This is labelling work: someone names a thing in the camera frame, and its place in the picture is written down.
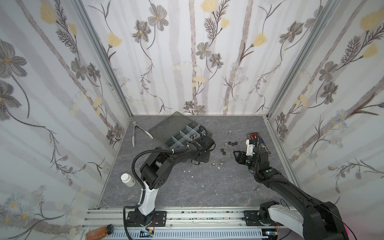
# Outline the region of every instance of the gray tabletop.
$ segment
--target gray tabletop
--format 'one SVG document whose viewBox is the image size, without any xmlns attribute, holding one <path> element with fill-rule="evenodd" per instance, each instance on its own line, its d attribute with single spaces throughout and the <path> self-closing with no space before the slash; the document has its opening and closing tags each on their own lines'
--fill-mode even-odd
<svg viewBox="0 0 384 240">
<path fill-rule="evenodd" d="M 264 185 L 259 185 L 247 167 L 235 161 L 232 151 L 246 151 L 247 133 L 259 132 L 271 150 L 270 165 L 285 174 L 281 161 L 276 153 L 264 120 L 261 116 L 188 116 L 203 125 L 213 136 L 216 148 L 210 153 L 209 163 L 196 166 L 190 161 L 176 165 L 167 182 L 159 188 L 155 205 L 158 207 L 241 207 L 259 206 L 261 203 L 276 200 L 281 196 Z M 141 127 L 149 130 L 165 116 L 134 116 Z M 133 158 L 145 150 L 165 145 L 156 139 L 152 140 L 142 130 L 135 130 L 135 147 L 132 146 L 132 124 L 129 125 L 120 152 L 111 170 L 99 207 L 122 207 L 138 203 L 141 186 L 136 184 L 129 188 L 121 182 L 123 173 L 131 172 Z M 237 141 L 238 145 L 225 147 L 224 143 Z M 136 172 L 144 163 L 147 155 L 136 163 Z M 224 159 L 223 167 L 212 167 Z"/>
</svg>

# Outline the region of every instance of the floral wallpaper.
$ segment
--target floral wallpaper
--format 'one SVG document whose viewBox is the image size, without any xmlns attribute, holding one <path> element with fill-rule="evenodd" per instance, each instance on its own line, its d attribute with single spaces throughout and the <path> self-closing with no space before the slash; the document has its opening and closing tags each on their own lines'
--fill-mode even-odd
<svg viewBox="0 0 384 240">
<path fill-rule="evenodd" d="M 3 2 L 0 21 L 2 238 L 78 238 L 128 118 L 70 2 Z"/>
<path fill-rule="evenodd" d="M 340 1 L 270 117 L 304 188 L 382 239 L 384 5 Z"/>
<path fill-rule="evenodd" d="M 83 0 L 134 114 L 266 114 L 324 0 Z"/>
</svg>

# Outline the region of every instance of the transparent storage box lid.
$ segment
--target transparent storage box lid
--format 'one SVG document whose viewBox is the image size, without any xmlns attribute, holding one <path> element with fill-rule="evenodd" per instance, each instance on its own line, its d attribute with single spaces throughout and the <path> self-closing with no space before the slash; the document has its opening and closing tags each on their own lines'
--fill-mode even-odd
<svg viewBox="0 0 384 240">
<path fill-rule="evenodd" d="M 186 146 L 187 142 L 201 137 L 199 127 L 200 124 L 197 122 L 179 112 L 175 112 L 151 128 L 149 133 L 170 149 L 174 149 Z M 212 136 L 210 132 L 206 133 L 205 130 L 202 131 L 202 134 Z"/>
</svg>

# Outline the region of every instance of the black bottle cap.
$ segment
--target black bottle cap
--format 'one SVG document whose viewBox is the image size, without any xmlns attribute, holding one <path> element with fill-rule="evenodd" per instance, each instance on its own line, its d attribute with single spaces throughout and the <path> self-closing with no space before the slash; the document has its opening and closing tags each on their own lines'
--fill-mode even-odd
<svg viewBox="0 0 384 240">
<path fill-rule="evenodd" d="M 112 224 L 107 225 L 107 233 L 108 233 L 108 235 L 111 235 L 113 233 L 113 230 L 115 230 L 115 228 L 113 227 Z"/>
</svg>

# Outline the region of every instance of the metal corner post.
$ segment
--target metal corner post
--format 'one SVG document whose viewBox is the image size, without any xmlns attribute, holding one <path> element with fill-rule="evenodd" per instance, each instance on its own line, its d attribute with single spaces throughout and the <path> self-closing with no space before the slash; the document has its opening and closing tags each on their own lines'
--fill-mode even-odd
<svg viewBox="0 0 384 240">
<path fill-rule="evenodd" d="M 98 54 L 103 66 L 104 66 L 104 69 L 106 70 L 106 72 L 107 72 L 107 74 L 111 80 L 113 88 L 115 89 L 115 92 L 118 95 L 120 102 L 123 105 L 123 108 L 124 108 L 126 114 L 128 115 L 129 118 L 131 118 L 133 116 L 132 111 L 129 108 L 127 101 L 125 100 L 125 96 L 124 96 L 124 94 L 120 88 L 120 85 L 119 85 L 118 80 L 116 79 L 116 76 L 113 74 L 113 70 L 112 70 L 112 67 L 110 65 L 110 62 L 107 59 L 107 56 L 104 54 L 103 46 L 102 46 L 101 42 L 99 41 L 99 38 L 96 35 L 96 31 L 93 28 L 91 20 L 89 19 L 89 16 L 88 16 L 88 14 L 84 8 L 82 1 L 81 0 L 71 0 L 71 2 L 72 2 L 73 6 L 76 10 L 77 15 L 80 18 L 81 23 L 83 24 L 83 26 L 87 32 L 88 37 L 91 39 L 92 45 L 93 45 L 96 53 Z"/>
<path fill-rule="evenodd" d="M 273 100 L 272 105 L 267 114 L 268 117 L 275 114 L 278 105 L 283 100 L 283 97 L 287 92 L 288 88 L 290 87 L 291 83 L 293 82 L 295 76 L 297 75 L 297 72 L 300 70 L 301 66 L 303 65 L 310 51 L 313 49 L 317 38 L 320 36 L 321 32 L 325 29 L 328 23 L 328 20 L 332 17 L 332 14 L 335 11 L 338 3 L 339 3 L 339 0 L 328 0 L 324 9 L 321 11 L 319 19 L 314 25 L 313 30 L 310 32 L 310 35 L 307 41 L 305 42 L 303 48 L 301 49 L 289 73 L 287 74 L 287 77 L 283 81 L 283 84 L 281 85 L 276 95 L 276 98 Z"/>
</svg>

